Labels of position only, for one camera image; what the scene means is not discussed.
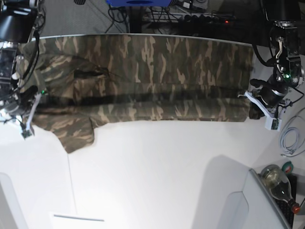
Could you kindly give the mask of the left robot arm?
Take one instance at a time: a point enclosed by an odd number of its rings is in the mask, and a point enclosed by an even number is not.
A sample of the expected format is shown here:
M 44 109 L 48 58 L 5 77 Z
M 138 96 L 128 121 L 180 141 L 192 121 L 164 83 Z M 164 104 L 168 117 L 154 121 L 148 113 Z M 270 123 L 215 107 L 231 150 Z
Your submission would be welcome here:
M 289 90 L 297 90 L 305 80 L 298 32 L 305 22 L 297 0 L 262 0 L 260 11 L 271 58 L 265 61 L 261 57 L 256 42 L 252 42 L 252 48 L 258 61 L 273 71 L 266 81 L 251 79 L 253 89 L 244 96 L 250 100 L 250 119 L 266 117 L 265 128 L 278 131 L 282 113 L 295 104 L 286 98 Z

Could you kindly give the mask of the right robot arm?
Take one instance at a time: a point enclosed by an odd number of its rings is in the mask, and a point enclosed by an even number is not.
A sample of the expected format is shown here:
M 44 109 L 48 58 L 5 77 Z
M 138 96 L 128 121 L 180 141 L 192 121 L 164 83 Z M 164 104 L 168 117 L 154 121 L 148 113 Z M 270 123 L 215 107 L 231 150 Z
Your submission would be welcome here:
M 34 135 L 31 125 L 44 92 L 35 85 L 25 88 L 37 65 L 40 30 L 46 19 L 42 0 L 2 0 L 0 2 L 0 121 L 20 129 L 23 139 Z M 18 76 L 16 67 L 24 59 L 21 44 L 35 40 L 25 72 Z

